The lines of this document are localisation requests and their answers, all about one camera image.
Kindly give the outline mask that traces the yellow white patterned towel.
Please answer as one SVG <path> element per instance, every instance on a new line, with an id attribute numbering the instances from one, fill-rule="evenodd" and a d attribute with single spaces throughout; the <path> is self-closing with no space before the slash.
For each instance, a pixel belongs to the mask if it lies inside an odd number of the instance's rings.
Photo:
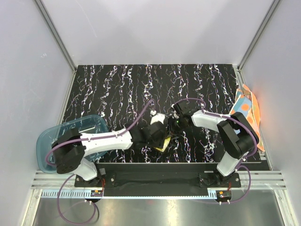
<path id="1" fill-rule="evenodd" d="M 171 141 L 171 137 L 167 137 L 164 142 L 163 142 L 163 146 L 162 147 L 155 147 L 154 149 L 160 151 L 160 152 L 164 152 L 166 150 L 166 148 L 168 147 L 169 143 Z"/>

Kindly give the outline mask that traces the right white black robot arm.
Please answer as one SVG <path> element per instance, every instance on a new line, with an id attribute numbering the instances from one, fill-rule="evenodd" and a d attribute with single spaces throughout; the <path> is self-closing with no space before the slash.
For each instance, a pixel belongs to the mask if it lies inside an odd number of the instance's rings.
<path id="1" fill-rule="evenodd" d="M 243 159 L 251 152 L 257 151 L 259 137 L 240 113 L 217 114 L 202 110 L 189 110 L 186 114 L 176 113 L 168 119 L 169 131 L 174 136 L 179 135 L 187 127 L 202 127 L 220 134 L 225 154 L 217 165 L 214 182 L 225 186 L 230 182 L 230 174 L 238 168 Z"/>

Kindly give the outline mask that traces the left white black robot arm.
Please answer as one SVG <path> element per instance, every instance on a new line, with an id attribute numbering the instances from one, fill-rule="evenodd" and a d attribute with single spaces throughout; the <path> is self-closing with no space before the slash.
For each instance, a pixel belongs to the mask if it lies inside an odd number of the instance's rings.
<path id="1" fill-rule="evenodd" d="M 171 138 L 165 125 L 158 121 L 146 127 L 133 126 L 115 132 L 89 134 L 70 129 L 52 145 L 52 154 L 58 174 L 73 173 L 89 185 L 97 186 L 102 178 L 93 161 L 86 157 L 114 149 L 127 150 L 148 146 L 164 151 Z"/>

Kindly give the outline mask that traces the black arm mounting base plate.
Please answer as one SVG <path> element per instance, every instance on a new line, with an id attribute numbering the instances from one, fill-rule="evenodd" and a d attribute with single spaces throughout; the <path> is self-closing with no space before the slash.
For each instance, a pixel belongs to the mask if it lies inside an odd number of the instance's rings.
<path id="1" fill-rule="evenodd" d="M 96 168 L 100 175 L 84 181 L 76 176 L 76 187 L 106 187 L 123 185 L 192 185 L 201 188 L 240 188 L 238 173 L 222 176 L 217 163 L 99 163 Z"/>

